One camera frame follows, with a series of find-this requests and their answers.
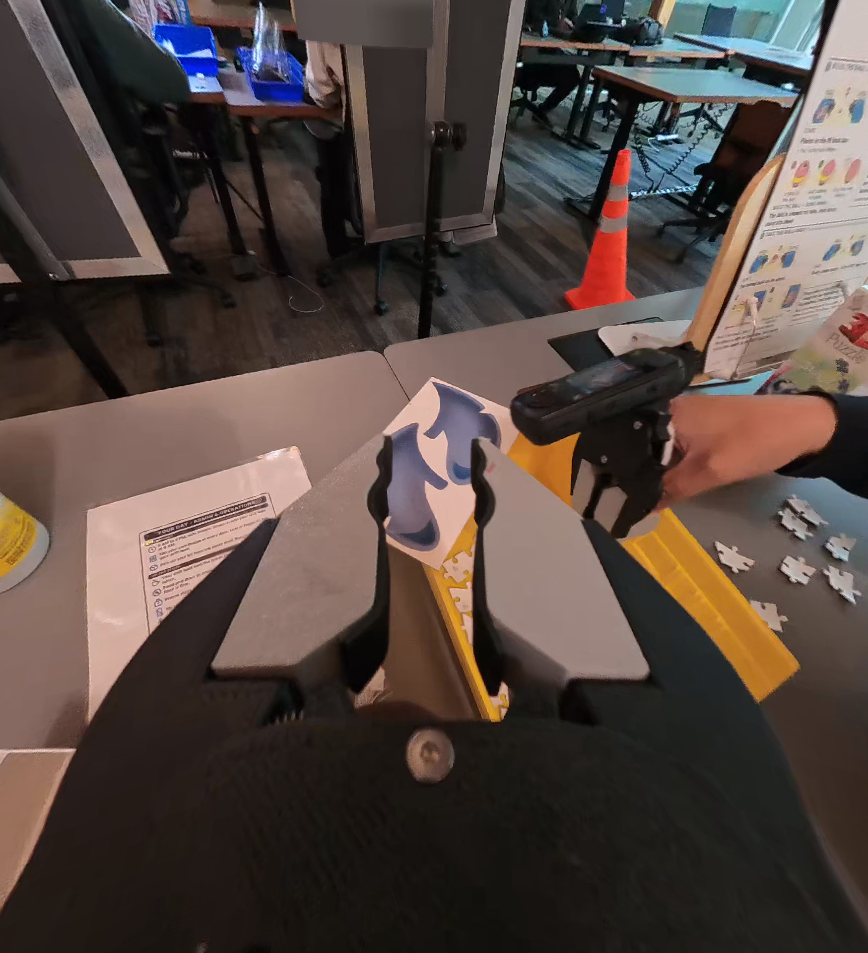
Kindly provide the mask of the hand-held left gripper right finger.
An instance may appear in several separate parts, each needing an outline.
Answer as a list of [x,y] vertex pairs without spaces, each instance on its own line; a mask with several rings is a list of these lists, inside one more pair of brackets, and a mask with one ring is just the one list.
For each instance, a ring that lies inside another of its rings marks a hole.
[[484,437],[472,442],[471,481],[473,652],[487,692],[646,680],[581,516]]

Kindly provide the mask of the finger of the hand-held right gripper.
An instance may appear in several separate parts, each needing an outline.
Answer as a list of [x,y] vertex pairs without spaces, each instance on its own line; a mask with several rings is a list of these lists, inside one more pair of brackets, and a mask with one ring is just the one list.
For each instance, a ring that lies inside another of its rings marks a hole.
[[610,534],[615,539],[628,539],[643,520],[651,518],[663,499],[663,478],[646,476],[617,484],[618,510]]
[[605,458],[574,460],[572,507],[584,519],[605,519],[604,495],[610,486]]

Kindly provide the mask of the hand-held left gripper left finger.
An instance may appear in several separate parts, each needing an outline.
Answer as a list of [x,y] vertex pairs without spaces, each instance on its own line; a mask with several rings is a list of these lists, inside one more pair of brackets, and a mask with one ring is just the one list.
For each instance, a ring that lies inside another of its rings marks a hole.
[[360,692],[389,645],[393,441],[377,435],[279,517],[217,651],[221,678]]

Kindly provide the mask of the heap of white puzzle pieces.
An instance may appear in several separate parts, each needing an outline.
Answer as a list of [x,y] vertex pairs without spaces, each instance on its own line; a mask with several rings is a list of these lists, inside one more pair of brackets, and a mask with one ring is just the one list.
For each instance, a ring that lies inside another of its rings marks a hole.
[[506,682],[501,681],[498,690],[491,694],[475,660],[473,569],[473,551],[458,551],[451,554],[439,569],[432,570],[429,576],[475,709],[484,720],[499,722],[504,720],[509,710],[510,691]]

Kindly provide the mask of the yellow plastic bin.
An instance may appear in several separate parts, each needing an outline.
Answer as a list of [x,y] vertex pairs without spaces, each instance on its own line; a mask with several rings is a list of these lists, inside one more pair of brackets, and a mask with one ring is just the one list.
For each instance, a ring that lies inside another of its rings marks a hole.
[[[568,501],[568,465],[575,444],[576,439],[570,437],[551,448],[539,448],[520,436],[506,456],[572,506]],[[458,551],[474,553],[474,512],[475,508],[448,557]],[[589,535],[599,528],[591,520],[583,521]],[[797,660],[683,523],[667,511],[648,518],[645,524],[648,532],[618,545],[702,628],[750,695],[762,701],[789,681],[799,671]],[[643,638],[635,637],[645,657]],[[656,674],[658,664],[647,663],[649,676]]]

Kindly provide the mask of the person's right hand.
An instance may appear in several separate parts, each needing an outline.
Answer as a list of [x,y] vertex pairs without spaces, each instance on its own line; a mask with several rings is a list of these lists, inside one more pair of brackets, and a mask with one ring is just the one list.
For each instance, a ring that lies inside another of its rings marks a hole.
[[681,396],[670,406],[677,459],[658,509],[821,453],[837,413],[817,396]]

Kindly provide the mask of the black flat tray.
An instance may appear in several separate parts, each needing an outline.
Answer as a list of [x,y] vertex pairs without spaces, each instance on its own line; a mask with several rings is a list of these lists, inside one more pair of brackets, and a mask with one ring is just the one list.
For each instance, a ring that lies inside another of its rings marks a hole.
[[572,371],[580,372],[614,358],[600,331],[602,328],[579,331],[549,339],[547,343]]

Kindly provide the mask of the white flat tray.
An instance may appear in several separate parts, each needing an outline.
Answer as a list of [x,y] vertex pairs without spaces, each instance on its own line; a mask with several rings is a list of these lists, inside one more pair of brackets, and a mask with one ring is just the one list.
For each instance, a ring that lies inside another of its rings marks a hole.
[[597,335],[605,349],[620,356],[639,349],[676,347],[686,338],[691,320],[646,321],[605,326],[597,329]]

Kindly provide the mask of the laminated white instruction sheet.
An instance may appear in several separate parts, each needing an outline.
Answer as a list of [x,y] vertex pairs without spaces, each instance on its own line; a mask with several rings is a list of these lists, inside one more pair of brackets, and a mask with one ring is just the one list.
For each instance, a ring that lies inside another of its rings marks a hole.
[[178,603],[310,488],[299,450],[289,447],[88,511],[88,721]]

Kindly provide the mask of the black stand pole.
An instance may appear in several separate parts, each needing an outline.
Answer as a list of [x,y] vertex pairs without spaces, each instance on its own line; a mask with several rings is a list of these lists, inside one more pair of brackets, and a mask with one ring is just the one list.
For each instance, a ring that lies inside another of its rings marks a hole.
[[448,152],[463,150],[466,141],[467,129],[464,123],[447,123],[440,120],[431,126],[420,259],[421,281],[416,327],[418,340],[426,340],[430,336],[435,299],[443,293],[439,291],[438,254],[445,159]]

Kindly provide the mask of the black office chair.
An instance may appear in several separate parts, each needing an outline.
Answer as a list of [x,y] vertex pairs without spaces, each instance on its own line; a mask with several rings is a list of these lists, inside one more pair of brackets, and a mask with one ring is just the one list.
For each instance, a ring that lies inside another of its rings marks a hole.
[[690,217],[666,221],[658,229],[659,237],[670,228],[694,230],[675,263],[682,263],[702,241],[725,234],[739,198],[769,159],[791,113],[791,108],[768,101],[736,106],[712,158],[695,169],[699,182],[685,205]]

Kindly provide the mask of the printed instruction poster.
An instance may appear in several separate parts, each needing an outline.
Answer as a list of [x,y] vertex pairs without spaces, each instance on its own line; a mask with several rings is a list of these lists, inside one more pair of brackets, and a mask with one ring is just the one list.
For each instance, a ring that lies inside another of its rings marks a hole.
[[842,1],[705,348],[705,373],[728,379],[775,369],[867,283],[868,1]]

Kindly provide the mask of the wooden top desk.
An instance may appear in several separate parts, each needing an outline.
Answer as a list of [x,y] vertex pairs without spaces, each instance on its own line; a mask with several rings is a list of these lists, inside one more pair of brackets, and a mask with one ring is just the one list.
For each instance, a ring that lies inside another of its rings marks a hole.
[[213,133],[211,108],[225,111],[237,119],[249,162],[249,168],[257,197],[261,218],[263,245],[272,272],[281,278],[292,277],[292,269],[281,247],[273,219],[273,209],[265,177],[259,143],[260,128],[268,121],[334,121],[341,117],[340,109],[324,109],[306,100],[272,101],[259,100],[254,96],[243,73],[226,71],[218,76],[189,76],[190,104],[194,109],[193,123],[198,130],[200,145],[209,162],[213,182],[224,214],[233,256],[242,259],[248,256],[231,194],[223,171],[221,154]]
[[727,70],[637,68],[596,66],[594,78],[613,93],[621,104],[618,128],[604,161],[586,221],[598,228],[601,212],[616,170],[619,154],[626,149],[641,106],[659,102],[668,105],[752,105],[770,102],[791,108],[797,92],[737,76]]
[[755,39],[713,34],[690,34],[681,31],[675,32],[674,38],[711,51],[724,53],[727,57],[737,58],[747,66],[769,70],[785,76],[808,77],[813,69],[813,55],[790,51]]
[[586,105],[586,92],[592,88],[593,69],[600,60],[605,64],[615,64],[618,58],[630,51],[630,44],[609,38],[583,42],[553,36],[541,37],[523,31],[515,71],[522,70],[528,64],[576,67],[580,71],[580,80],[574,91],[568,120],[563,130],[552,131],[552,134],[574,148],[599,150],[600,147],[590,143],[587,138],[592,113]]

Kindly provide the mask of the blue plastic bin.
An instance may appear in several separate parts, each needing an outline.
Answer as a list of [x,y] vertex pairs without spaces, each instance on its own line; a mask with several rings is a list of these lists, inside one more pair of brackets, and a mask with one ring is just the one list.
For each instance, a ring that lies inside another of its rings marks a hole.
[[250,48],[237,47],[236,56],[256,99],[283,104],[304,99],[305,68],[291,53],[279,50],[263,54],[260,66]]
[[213,30],[194,24],[157,23],[154,41],[172,54],[189,77],[218,75],[218,52]]

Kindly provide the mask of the grey partition with metal frame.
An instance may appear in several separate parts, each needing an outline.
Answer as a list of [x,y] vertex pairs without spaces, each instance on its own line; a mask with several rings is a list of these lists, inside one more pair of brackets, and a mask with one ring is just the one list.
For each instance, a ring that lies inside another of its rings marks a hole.
[[0,1],[0,284],[170,272],[79,14]]
[[439,123],[465,134],[444,154],[440,233],[459,244],[496,235],[524,11],[523,1],[430,2],[427,48],[344,47],[366,243],[423,235]]

